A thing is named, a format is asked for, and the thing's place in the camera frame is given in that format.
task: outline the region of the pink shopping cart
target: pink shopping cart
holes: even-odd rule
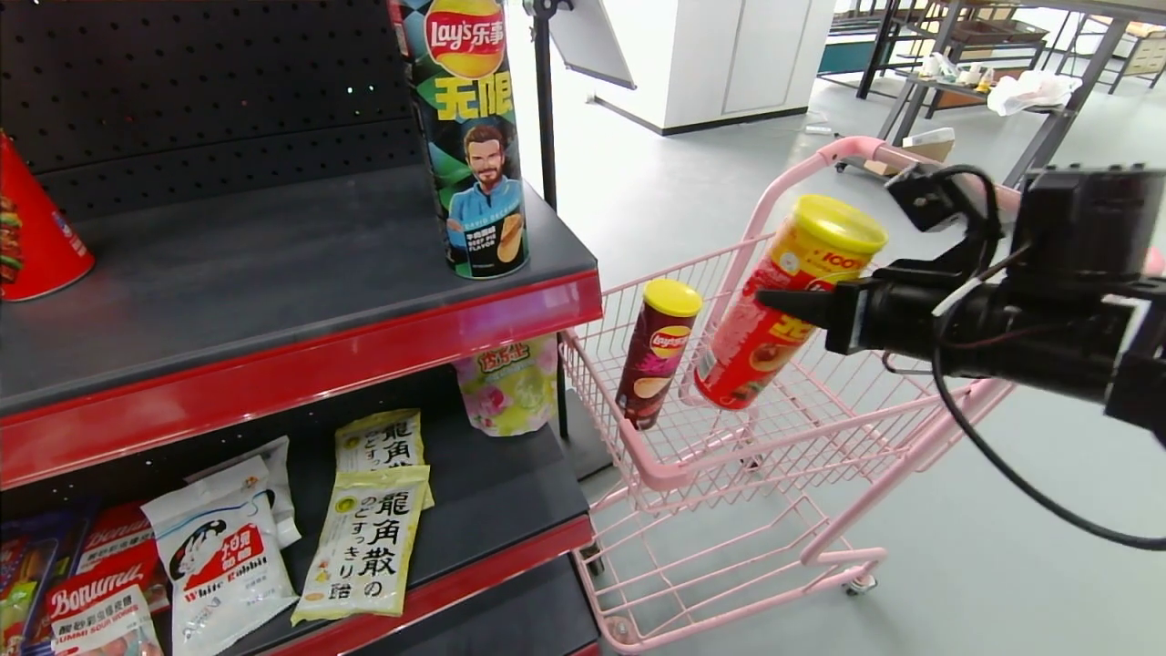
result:
[[[844,359],[822,348],[821,333],[747,411],[704,403],[691,387],[690,360],[652,430],[637,431],[616,405],[645,282],[673,277],[704,296],[691,359],[765,251],[772,234],[760,230],[778,197],[848,156],[900,168],[919,161],[872,137],[835,141],[765,190],[739,244],[606,291],[604,317],[568,333],[568,376],[621,478],[592,506],[596,543],[575,558],[592,574],[584,587],[604,636],[624,654],[823,590],[872,588],[886,551],[855,548],[843,531],[961,437],[930,380],[909,375],[926,365],[880,354]],[[997,193],[1003,209],[1016,209],[1017,191]],[[975,381],[953,394],[978,421],[1011,389]],[[826,502],[812,499],[819,492]],[[747,519],[735,514],[745,502],[772,508],[772,515],[758,523],[756,509]],[[669,539],[668,525],[693,521],[693,514],[702,514],[703,539]]]

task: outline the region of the green chip canister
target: green chip canister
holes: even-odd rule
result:
[[[529,256],[505,15],[497,0],[391,0],[445,258],[486,278]]]

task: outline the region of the gray floor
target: gray floor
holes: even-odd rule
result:
[[[521,57],[514,65],[521,69]],[[524,89],[520,82],[520,120],[533,125],[533,84]],[[661,137],[585,104],[585,85],[562,73],[556,82],[559,209],[598,255],[605,285],[732,244],[765,185],[823,143],[822,136],[802,133],[806,124],[872,134],[890,104],[859,101],[851,90],[819,83],[807,117]],[[1095,94],[1056,161],[1166,165],[1164,107],[1166,90],[1147,93],[1138,80],[1112,97]],[[950,161],[1003,176],[1039,120],[956,110],[933,122],[955,127]],[[536,132],[524,134],[526,174],[538,178]],[[798,191],[836,196],[883,220],[892,232],[885,256],[929,256],[958,237],[914,233],[876,182],[855,175],[830,169]],[[773,220],[794,196],[782,198]],[[1166,247],[1166,220],[1157,242]],[[1104,419],[1098,408],[1033,390],[1017,392],[982,428],[1020,472],[1070,508],[1129,531],[1166,531],[1166,454],[1149,435]],[[612,475],[600,479],[586,486],[592,496]],[[662,537],[673,545],[717,531],[728,537],[735,523],[765,521],[773,512],[773,503],[763,502],[690,515]],[[823,593],[659,654],[1166,650],[1160,626],[1153,628],[1166,611],[1166,558],[1070,529],[1023,498],[970,444],[909,479],[848,537],[856,546],[890,550],[881,585],[869,597]]]

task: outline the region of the yellow lid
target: yellow lid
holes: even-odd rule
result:
[[[695,289],[668,277],[649,280],[644,285],[644,302],[668,316],[681,318],[696,316],[704,303]]]
[[[794,220],[819,239],[856,254],[874,254],[888,238],[877,220],[829,196],[807,193],[798,198]]]

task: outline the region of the black stand pole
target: black stand pole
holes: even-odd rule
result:
[[[559,10],[562,0],[527,0],[527,13],[534,17],[531,30],[534,42],[534,78],[539,100],[539,149],[542,155],[542,197],[553,209],[559,209],[559,188],[555,178],[555,119],[554,99],[552,98],[550,68],[550,17]],[[563,336],[557,336],[560,353],[562,353]],[[567,390],[567,375],[563,361],[559,360],[557,375],[559,397],[559,437],[563,440],[568,458],[580,480],[611,466],[603,440],[588,419],[586,409],[578,395]],[[570,418],[575,417],[571,425]]]
[[[555,0],[549,0],[554,7]],[[555,179],[555,118],[554,99],[550,89],[550,19],[540,14],[546,13],[547,7],[538,5],[548,3],[547,0],[536,0],[534,14],[534,78],[539,94],[539,150],[542,155],[542,198],[552,209],[559,209],[559,188]],[[563,337],[559,336],[559,347],[562,351]],[[567,376],[563,373],[562,360],[559,362],[559,437],[569,439],[567,429]]]

